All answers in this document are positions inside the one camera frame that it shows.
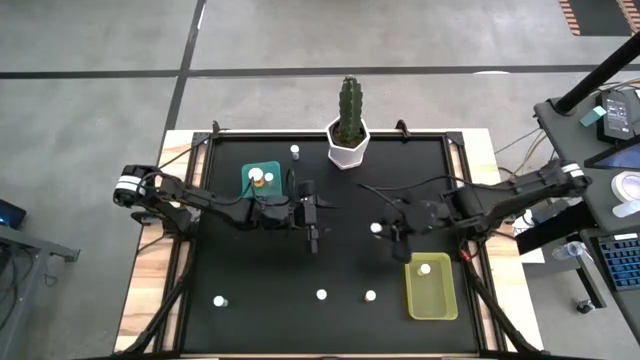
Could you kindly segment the clear plastic water bottle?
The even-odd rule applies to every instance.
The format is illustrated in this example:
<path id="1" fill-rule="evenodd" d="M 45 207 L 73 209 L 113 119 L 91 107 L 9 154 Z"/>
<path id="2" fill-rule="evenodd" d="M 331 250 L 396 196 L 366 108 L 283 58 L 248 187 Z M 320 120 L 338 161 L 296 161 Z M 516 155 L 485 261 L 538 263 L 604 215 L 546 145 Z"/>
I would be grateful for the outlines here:
<path id="1" fill-rule="evenodd" d="M 587 251 L 581 241 L 571 241 L 552 250 L 552 257 L 556 260 L 568 260 L 582 256 Z"/>

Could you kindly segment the blue-lit black device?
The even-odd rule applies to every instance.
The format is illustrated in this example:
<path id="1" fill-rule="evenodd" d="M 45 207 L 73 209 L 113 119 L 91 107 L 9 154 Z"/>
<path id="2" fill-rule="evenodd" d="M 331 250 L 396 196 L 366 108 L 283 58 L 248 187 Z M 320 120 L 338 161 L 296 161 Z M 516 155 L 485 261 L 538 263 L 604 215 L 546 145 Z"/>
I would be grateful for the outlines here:
<path id="1" fill-rule="evenodd" d="M 0 199 L 0 226 L 19 230 L 26 215 L 24 209 Z"/>

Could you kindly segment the small teal box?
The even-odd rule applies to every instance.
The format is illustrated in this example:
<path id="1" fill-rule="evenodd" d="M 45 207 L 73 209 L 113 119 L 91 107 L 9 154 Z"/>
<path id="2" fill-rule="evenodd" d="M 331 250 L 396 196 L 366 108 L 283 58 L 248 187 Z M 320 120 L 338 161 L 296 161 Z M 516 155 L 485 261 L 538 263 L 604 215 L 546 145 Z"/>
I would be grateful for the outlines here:
<path id="1" fill-rule="evenodd" d="M 590 127 L 602 119 L 605 114 L 606 110 L 602 106 L 596 106 L 580 119 L 580 124 L 584 127 Z"/>

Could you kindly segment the yellow-green plastic bin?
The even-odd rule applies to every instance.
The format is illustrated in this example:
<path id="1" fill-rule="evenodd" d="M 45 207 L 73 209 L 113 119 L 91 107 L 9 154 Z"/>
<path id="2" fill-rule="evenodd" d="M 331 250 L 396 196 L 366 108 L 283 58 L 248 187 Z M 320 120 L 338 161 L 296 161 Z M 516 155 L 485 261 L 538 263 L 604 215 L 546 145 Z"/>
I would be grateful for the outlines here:
<path id="1" fill-rule="evenodd" d="M 421 264 L 431 266 L 428 275 L 419 276 Z M 408 313 L 414 320 L 455 320 L 457 301 L 451 259 L 446 253 L 413 253 L 404 265 Z"/>

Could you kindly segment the grey metal cart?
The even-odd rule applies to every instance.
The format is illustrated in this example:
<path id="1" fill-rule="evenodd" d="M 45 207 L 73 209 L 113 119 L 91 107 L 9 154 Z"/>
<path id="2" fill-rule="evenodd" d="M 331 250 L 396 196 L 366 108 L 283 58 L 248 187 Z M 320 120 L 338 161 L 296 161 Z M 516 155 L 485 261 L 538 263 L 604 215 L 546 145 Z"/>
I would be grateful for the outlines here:
<path id="1" fill-rule="evenodd" d="M 6 320 L 0 322 L 0 357 L 8 357 L 8 353 L 17 344 L 36 297 L 36 288 L 44 276 L 48 259 L 55 255 L 65 262 L 76 262 L 80 250 L 69 248 L 58 243 L 42 240 L 10 227 L 0 226 L 0 243 L 17 249 L 33 250 L 31 256 L 33 267 L 23 280 L 17 279 L 13 286 L 15 301 L 12 303 Z"/>

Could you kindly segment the black round pole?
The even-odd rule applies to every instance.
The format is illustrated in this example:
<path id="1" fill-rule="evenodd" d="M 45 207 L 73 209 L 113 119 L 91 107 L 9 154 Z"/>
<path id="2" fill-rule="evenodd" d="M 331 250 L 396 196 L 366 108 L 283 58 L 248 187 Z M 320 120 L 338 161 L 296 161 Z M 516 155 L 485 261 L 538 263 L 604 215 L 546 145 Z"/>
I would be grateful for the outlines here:
<path id="1" fill-rule="evenodd" d="M 574 88 L 553 102 L 553 108 L 561 115 L 570 113 L 580 102 L 638 56 L 640 56 L 640 32 L 636 32 Z"/>

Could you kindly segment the black aluminium rig frame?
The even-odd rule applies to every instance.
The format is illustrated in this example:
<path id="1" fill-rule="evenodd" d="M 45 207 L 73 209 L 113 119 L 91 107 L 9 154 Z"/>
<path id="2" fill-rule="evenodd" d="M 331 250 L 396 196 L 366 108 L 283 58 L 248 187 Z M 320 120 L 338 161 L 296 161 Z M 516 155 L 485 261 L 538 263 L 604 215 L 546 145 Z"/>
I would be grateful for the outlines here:
<path id="1" fill-rule="evenodd" d="M 499 180 L 499 170 L 489 131 L 480 128 L 434 129 L 446 137 L 453 156 L 456 175 L 482 184 Z M 190 179 L 198 185 L 204 179 L 208 130 L 170 130 L 167 132 L 159 164 L 171 175 Z M 538 321 L 531 300 L 516 243 L 507 236 L 512 228 L 504 225 L 486 243 L 488 279 L 493 281 L 497 301 L 525 339 L 538 349 L 543 347 Z M 141 252 L 136 256 L 132 277 L 114 345 L 116 352 L 130 347 L 150 323 L 165 295 L 184 272 L 190 245 L 161 234 L 158 224 L 145 225 L 140 236 Z"/>

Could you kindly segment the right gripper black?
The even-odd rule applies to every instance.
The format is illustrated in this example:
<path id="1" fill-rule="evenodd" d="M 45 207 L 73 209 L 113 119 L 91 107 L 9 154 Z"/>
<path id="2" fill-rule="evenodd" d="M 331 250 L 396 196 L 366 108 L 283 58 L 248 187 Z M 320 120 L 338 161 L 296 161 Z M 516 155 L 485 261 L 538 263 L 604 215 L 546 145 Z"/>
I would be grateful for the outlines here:
<path id="1" fill-rule="evenodd" d="M 373 223 L 384 225 L 385 232 L 378 233 L 377 237 L 392 242 L 392 257 L 408 264 L 412 259 L 409 237 L 427 234 L 441 227 L 447 218 L 448 207 L 444 203 L 393 199 L 385 205 L 384 217 Z"/>

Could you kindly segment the black power adapter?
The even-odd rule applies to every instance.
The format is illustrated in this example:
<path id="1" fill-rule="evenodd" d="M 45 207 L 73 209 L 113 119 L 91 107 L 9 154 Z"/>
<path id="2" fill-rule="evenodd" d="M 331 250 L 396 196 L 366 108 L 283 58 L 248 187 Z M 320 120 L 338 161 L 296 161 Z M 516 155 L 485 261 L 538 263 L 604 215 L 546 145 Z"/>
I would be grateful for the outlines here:
<path id="1" fill-rule="evenodd" d="M 616 144 L 634 136 L 630 98 L 621 91 L 607 90 L 596 97 L 596 104 L 604 109 L 604 115 L 596 124 L 597 139 Z"/>

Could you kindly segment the grey side desk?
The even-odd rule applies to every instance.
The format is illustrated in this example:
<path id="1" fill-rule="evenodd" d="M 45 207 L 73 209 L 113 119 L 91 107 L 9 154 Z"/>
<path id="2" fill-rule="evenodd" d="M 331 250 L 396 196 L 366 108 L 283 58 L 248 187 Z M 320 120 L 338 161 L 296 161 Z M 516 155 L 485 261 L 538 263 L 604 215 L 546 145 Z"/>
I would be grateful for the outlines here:
<path id="1" fill-rule="evenodd" d="M 585 127 L 580 124 L 580 119 L 596 105 L 593 96 L 566 115 L 557 113 L 554 105 L 554 100 L 539 103 L 534 106 L 534 112 L 561 159 L 582 166 L 586 159 L 612 147 L 597 139 L 594 125 Z M 616 289 L 599 246 L 600 240 L 612 240 L 616 235 L 630 233 L 638 235 L 634 241 L 640 245 L 640 213 L 626 218 L 613 215 L 612 208 L 619 200 L 611 189 L 611 181 L 620 173 L 618 170 L 584 168 L 583 171 L 592 178 L 592 184 L 582 195 L 582 201 L 523 233 L 519 237 L 520 250 L 525 253 L 561 238 L 585 242 L 627 325 L 640 343 L 640 285 L 632 290 Z"/>

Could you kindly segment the teal plastic bin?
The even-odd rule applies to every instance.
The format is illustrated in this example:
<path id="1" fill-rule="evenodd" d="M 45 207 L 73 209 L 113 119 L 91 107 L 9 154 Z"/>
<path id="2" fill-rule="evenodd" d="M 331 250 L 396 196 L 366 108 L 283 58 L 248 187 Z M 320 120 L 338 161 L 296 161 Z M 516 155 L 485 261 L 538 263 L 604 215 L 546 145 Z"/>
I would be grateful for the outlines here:
<path id="1" fill-rule="evenodd" d="M 253 187 L 248 178 L 248 171 L 254 167 L 258 167 L 262 169 L 265 174 L 273 173 L 274 174 L 273 182 L 267 183 L 265 181 L 265 185 L 262 188 Z M 242 176 L 242 185 L 241 185 L 242 196 L 244 198 L 252 198 L 254 196 L 260 196 L 260 197 L 281 196 L 283 194 L 282 173 L 281 173 L 280 164 L 277 161 L 245 164 L 242 167 L 241 176 Z"/>

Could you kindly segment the white tape roll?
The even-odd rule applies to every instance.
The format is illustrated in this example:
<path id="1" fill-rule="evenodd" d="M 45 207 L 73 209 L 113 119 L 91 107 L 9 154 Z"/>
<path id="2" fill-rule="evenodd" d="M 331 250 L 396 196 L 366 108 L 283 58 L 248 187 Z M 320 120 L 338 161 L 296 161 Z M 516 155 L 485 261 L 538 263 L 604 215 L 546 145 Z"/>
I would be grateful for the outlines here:
<path id="1" fill-rule="evenodd" d="M 611 180 L 611 189 L 622 203 L 640 200 L 640 172 L 623 171 Z"/>

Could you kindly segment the black mat striped edges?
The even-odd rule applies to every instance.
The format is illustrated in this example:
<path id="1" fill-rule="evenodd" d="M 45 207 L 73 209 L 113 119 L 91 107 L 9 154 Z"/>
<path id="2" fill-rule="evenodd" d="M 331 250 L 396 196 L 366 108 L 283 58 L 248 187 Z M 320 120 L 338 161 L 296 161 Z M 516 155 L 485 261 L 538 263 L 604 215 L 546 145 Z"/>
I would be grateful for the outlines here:
<path id="1" fill-rule="evenodd" d="M 635 33 L 626 0 L 558 0 L 574 36 L 630 36 Z"/>

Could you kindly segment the green cactus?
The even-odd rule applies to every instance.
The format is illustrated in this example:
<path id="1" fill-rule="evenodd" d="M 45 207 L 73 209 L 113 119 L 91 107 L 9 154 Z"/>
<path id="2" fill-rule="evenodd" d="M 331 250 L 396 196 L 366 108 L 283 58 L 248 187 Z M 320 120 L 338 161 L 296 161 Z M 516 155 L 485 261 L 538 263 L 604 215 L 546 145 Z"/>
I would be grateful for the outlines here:
<path id="1" fill-rule="evenodd" d="M 355 147 L 362 140 L 362 100 L 361 84 L 353 76 L 347 76 L 339 95 L 340 119 L 337 126 L 337 142 L 344 147 Z"/>

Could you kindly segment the black backlit keyboard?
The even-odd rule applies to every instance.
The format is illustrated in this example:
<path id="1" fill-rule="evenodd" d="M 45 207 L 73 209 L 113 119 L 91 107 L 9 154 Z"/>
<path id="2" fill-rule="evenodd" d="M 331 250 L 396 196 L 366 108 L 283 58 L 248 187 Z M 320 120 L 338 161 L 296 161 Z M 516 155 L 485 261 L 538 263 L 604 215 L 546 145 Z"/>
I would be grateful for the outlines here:
<path id="1" fill-rule="evenodd" d="M 598 237 L 606 274 L 617 291 L 640 289 L 640 234 Z"/>

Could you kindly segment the white plant pot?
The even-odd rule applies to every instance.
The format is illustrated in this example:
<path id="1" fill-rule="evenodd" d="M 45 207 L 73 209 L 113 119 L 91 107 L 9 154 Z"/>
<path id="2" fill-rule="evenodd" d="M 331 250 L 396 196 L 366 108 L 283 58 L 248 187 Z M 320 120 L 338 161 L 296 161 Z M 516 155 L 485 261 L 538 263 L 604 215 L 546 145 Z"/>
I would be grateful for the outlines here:
<path id="1" fill-rule="evenodd" d="M 336 117 L 325 127 L 327 140 L 329 143 L 328 159 L 333 162 L 340 170 L 348 170 L 361 165 L 364 154 L 367 150 L 371 135 L 364 120 L 361 120 L 362 130 L 364 131 L 364 139 L 354 148 L 348 148 L 338 145 L 333 140 L 333 129 L 338 124 L 339 118 Z"/>

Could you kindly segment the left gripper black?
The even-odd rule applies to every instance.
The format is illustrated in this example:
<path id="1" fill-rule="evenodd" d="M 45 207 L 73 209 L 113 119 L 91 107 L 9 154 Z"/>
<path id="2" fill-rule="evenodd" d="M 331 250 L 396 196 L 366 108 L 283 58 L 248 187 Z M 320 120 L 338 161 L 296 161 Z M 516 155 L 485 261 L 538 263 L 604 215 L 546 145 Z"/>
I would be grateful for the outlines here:
<path id="1" fill-rule="evenodd" d="M 311 254 L 318 253 L 318 240 L 321 234 L 331 232 L 330 227 L 318 227 L 316 186 L 313 180 L 305 180 L 294 188 L 294 221 L 307 232 L 307 243 Z M 340 208 L 339 205 L 318 200 L 321 208 Z"/>

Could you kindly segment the black tablet screen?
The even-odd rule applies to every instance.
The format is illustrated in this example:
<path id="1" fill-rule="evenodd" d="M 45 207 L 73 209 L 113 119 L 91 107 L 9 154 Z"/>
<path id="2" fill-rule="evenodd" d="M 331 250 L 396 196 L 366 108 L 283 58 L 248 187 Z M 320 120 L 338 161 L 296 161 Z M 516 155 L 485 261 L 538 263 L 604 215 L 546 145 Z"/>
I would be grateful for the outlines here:
<path id="1" fill-rule="evenodd" d="M 586 159 L 584 166 L 596 169 L 640 171 L 640 135 Z"/>

